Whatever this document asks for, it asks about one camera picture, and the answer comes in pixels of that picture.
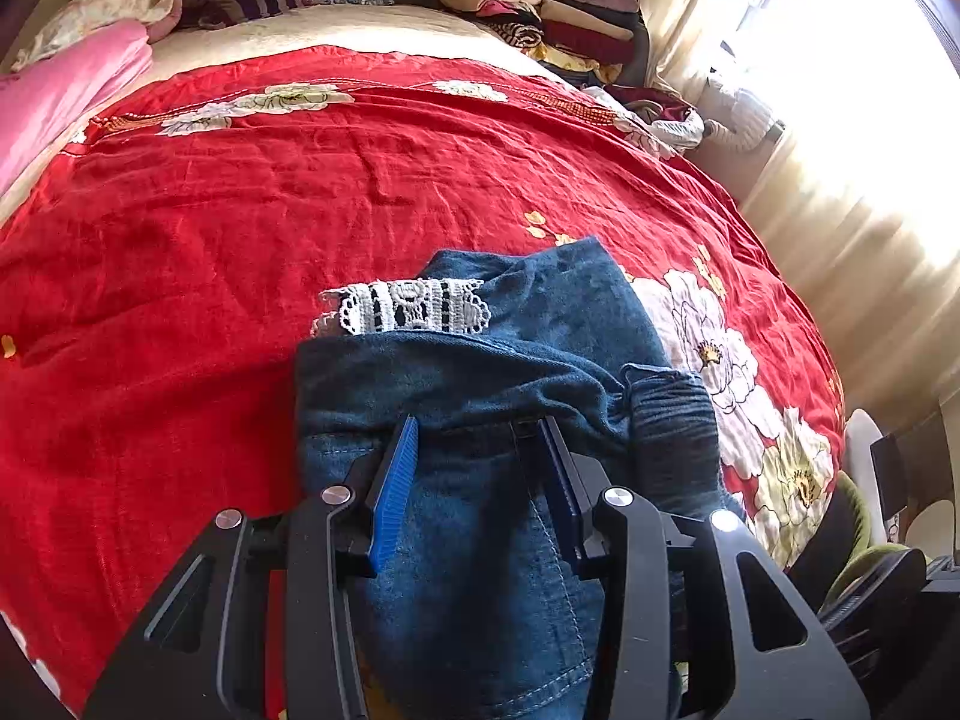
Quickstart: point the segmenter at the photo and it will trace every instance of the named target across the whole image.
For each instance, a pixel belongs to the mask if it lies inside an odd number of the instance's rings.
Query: denim jeans
[[[712,404],[671,370],[640,300],[596,240],[529,257],[441,251],[421,277],[476,278],[476,336],[316,338],[296,359],[304,486],[316,493],[419,418],[397,552],[353,591],[360,647],[407,720],[579,718],[603,610],[560,559],[512,422],[553,415],[573,452],[664,511],[730,503]]]

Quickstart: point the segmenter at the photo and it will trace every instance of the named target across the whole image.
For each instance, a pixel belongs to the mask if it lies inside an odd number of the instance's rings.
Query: window
[[[802,139],[826,185],[957,254],[960,76],[916,0],[753,0],[715,66]]]

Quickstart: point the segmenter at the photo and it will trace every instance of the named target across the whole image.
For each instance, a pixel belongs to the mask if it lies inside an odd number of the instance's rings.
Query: blue gripper pad
[[[408,416],[400,430],[392,457],[383,460],[390,464],[390,469],[384,477],[383,488],[373,509],[370,562],[377,573],[387,565],[397,549],[397,538],[400,537],[400,527],[407,511],[407,498],[414,484],[418,447],[419,423],[414,416]]]

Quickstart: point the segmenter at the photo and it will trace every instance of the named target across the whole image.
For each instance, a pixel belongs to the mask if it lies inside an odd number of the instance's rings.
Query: floral pattern
[[[613,126],[624,133],[623,137],[627,143],[646,151],[650,156],[658,159],[670,159],[670,157],[677,155],[673,148],[667,146],[660,138],[645,129],[646,125],[642,122],[618,118],[613,121]]]
[[[525,220],[529,221],[530,226],[525,227],[528,233],[534,238],[546,238],[547,234],[553,236],[553,245],[555,247],[564,247],[567,244],[574,244],[577,239],[566,233],[557,233],[551,230],[546,223],[546,217],[540,211],[529,211],[523,215]]]
[[[434,81],[433,86],[448,95],[460,95],[465,98],[480,98],[480,100],[495,100],[505,103],[510,98],[503,92],[498,92],[493,86],[476,81]]]
[[[268,86],[262,93],[242,95],[226,103],[207,103],[197,110],[165,119],[160,123],[160,135],[175,137],[227,129],[234,119],[244,116],[319,111],[330,103],[353,103],[353,98],[346,92],[339,92],[331,83],[299,82]]]
[[[793,565],[816,532],[827,510],[825,493],[832,478],[827,439],[800,418],[798,409],[785,409],[776,443],[763,450],[754,501],[755,534],[778,565]]]
[[[666,284],[632,281],[664,343],[670,364],[699,373],[713,401],[720,457],[741,479],[760,475],[761,436],[773,440],[781,420],[770,396],[757,384],[757,358],[743,335],[726,326],[717,296],[700,287],[696,274],[669,271]]]
[[[669,271],[665,283],[635,278],[632,288],[670,364],[699,373],[704,381],[716,415],[720,458],[751,491],[750,497],[742,490],[733,497],[747,512],[751,533],[786,568],[827,510],[833,478],[829,441],[800,417],[799,409],[781,413],[757,383],[757,358],[743,334],[727,327],[720,304],[726,290],[707,267],[706,248],[699,254],[694,264],[709,288],[686,271]]]
[[[37,672],[37,675],[43,680],[43,683],[50,688],[50,692],[53,693],[57,698],[61,697],[61,688],[59,683],[56,681],[56,677],[50,673],[50,669],[47,668],[45,664],[40,659],[34,661],[30,657],[27,647],[27,637],[23,635],[23,632],[16,627],[16,625],[11,622],[11,619],[7,616],[6,611],[0,610],[0,617],[3,618],[3,621],[7,624],[7,628],[10,629],[10,633],[13,636],[13,640],[16,642],[17,646],[23,652],[25,658],[30,661],[30,665],[34,668],[34,671]]]

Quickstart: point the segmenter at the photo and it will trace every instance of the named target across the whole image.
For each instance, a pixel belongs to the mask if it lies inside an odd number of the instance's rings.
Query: red bedspread
[[[56,156],[0,231],[0,610],[66,704],[215,512],[296,499],[317,293],[442,247],[597,235],[792,562],[842,451],[839,379],[731,199],[643,145],[545,79],[316,47],[146,87]]]

